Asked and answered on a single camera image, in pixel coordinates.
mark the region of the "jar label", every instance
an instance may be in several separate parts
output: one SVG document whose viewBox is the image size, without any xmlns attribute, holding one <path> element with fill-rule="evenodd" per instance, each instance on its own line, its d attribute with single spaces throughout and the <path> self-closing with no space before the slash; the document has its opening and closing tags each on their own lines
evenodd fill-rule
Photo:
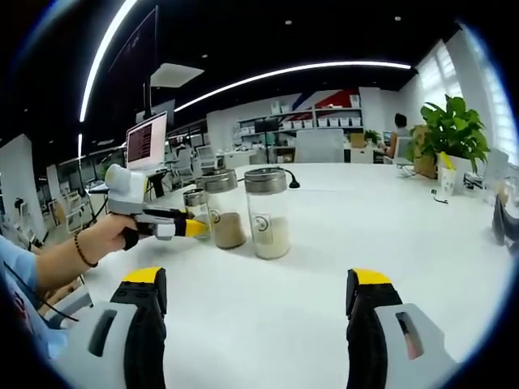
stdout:
<svg viewBox="0 0 519 389">
<path fill-rule="evenodd" d="M 211 214 L 211 222 L 213 224 L 220 223 L 220 213 L 216 209 L 212 209 L 209 213 Z"/>
<path fill-rule="evenodd" d="M 252 238 L 254 242 L 260 245 L 271 245 L 273 243 L 272 237 L 272 223 L 270 215 L 253 214 L 252 219 Z"/>
</svg>

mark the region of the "shelf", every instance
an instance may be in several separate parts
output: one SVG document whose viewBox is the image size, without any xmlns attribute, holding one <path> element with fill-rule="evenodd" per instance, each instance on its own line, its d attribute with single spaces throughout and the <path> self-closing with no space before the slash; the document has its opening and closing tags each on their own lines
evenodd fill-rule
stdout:
<svg viewBox="0 0 519 389">
<path fill-rule="evenodd" d="M 360 111 L 360 110 L 362 110 L 360 107 L 359 108 L 343 107 L 343 108 L 300 109 L 298 111 L 290 111 L 290 112 L 285 112 L 285 113 L 272 113 L 270 115 L 258 116 L 257 118 L 238 120 L 238 123 L 254 122 L 258 119 L 277 118 L 280 116 L 299 115 L 301 113 L 312 113 L 314 111 L 316 111 L 316 112 L 341 112 L 341 111 Z"/>
<path fill-rule="evenodd" d="M 333 127 L 310 127 L 310 128 L 293 128 L 290 130 L 278 130 L 278 131 L 268 131 L 269 134 L 280 134 L 283 132 L 297 132 L 300 130 L 329 130 L 329 129 L 336 129 L 341 128 L 342 130 L 363 130 L 364 127 L 362 126 L 333 126 Z M 246 138 L 247 136 L 261 136 L 264 132 L 258 133 L 258 134 L 247 134 L 247 135 L 240 135 L 242 138 Z"/>
<path fill-rule="evenodd" d="M 316 112 L 340 112 L 340 111 L 361 111 L 362 108 L 351 108 L 351 107 L 345 107 L 345 108 L 316 108 Z"/>
</svg>

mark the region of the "wrist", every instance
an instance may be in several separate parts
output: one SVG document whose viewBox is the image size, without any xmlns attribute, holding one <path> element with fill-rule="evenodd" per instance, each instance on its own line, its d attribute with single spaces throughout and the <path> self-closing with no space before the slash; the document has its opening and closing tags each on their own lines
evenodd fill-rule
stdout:
<svg viewBox="0 0 519 389">
<path fill-rule="evenodd" d="M 97 264 L 110 252 L 89 229 L 84 229 L 78 234 L 78 244 L 86 261 L 92 265 Z"/>
</svg>

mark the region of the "cable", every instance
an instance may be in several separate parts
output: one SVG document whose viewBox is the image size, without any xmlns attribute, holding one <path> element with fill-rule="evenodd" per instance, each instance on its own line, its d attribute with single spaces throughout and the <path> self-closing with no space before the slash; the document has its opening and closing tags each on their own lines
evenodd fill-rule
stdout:
<svg viewBox="0 0 519 389">
<path fill-rule="evenodd" d="M 407 175 L 402 176 L 402 178 L 414 177 L 414 176 L 416 176 L 418 174 L 418 172 L 410 170 L 407 166 L 404 166 L 404 165 L 397 165 L 397 168 L 399 170 L 404 171 L 404 172 L 407 173 Z"/>
<path fill-rule="evenodd" d="M 301 187 L 301 184 L 298 182 L 298 180 L 296 180 L 294 174 L 291 171 L 289 171 L 288 169 L 282 168 L 280 166 L 274 166 L 273 169 L 283 170 L 283 171 L 287 172 L 292 177 L 292 181 L 289 184 L 289 188 L 291 188 L 291 189 L 298 189 L 298 188 Z M 245 180 L 245 178 L 240 178 L 239 180 L 237 180 L 237 182 L 242 182 L 243 180 Z"/>
<path fill-rule="evenodd" d="M 56 308 L 54 308 L 53 306 L 51 306 L 47 301 L 45 301 L 43 298 L 41 298 L 40 296 L 38 296 L 38 294 L 36 292 L 34 292 L 31 288 L 28 287 L 27 284 L 25 284 L 24 280 L 22 280 L 22 278 L 20 276 L 18 276 L 18 274 L 16 274 L 16 271 L 14 271 L 13 269 L 11 269 L 11 266 L 9 266 L 7 263 L 4 262 L 4 265 L 6 265 L 7 267 L 7 270 L 9 270 L 13 276 L 16 277 L 16 279 L 22 283 L 22 285 L 28 290 L 30 291 L 37 299 L 39 302 L 41 302 L 42 304 L 48 306 L 51 310 L 53 310 L 54 312 L 56 312 L 57 314 L 60 314 L 61 316 L 63 316 L 64 318 L 68 318 L 70 320 L 73 320 L 75 322 L 78 322 L 79 320 L 77 318 L 73 318 L 72 316 L 69 316 L 68 314 L 64 314 L 61 310 L 57 310 Z"/>
<path fill-rule="evenodd" d="M 442 203 L 442 204 L 448 204 L 448 200 L 438 200 L 436 198 L 436 189 L 431 189 L 431 193 L 434 195 L 433 196 L 433 199 L 437 202 L 437 203 Z"/>
</svg>

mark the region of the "human arm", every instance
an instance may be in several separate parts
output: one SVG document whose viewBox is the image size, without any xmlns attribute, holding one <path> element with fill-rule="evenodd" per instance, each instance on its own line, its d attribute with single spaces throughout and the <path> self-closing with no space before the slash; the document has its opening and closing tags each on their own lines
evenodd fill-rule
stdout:
<svg viewBox="0 0 519 389">
<path fill-rule="evenodd" d="M 389 158 L 394 158 L 396 149 L 397 149 L 397 133 L 392 132 L 391 133 L 391 143 L 389 144 L 389 147 L 386 149 L 386 156 L 388 156 Z"/>
<path fill-rule="evenodd" d="M 93 265 L 108 253 L 121 250 L 125 246 L 121 235 L 125 227 L 137 229 L 129 217 L 107 215 L 81 231 L 78 243 L 86 260 Z M 89 268 L 79 256 L 74 239 L 69 239 L 36 256 L 36 287 L 38 290 L 61 288 Z"/>
</svg>

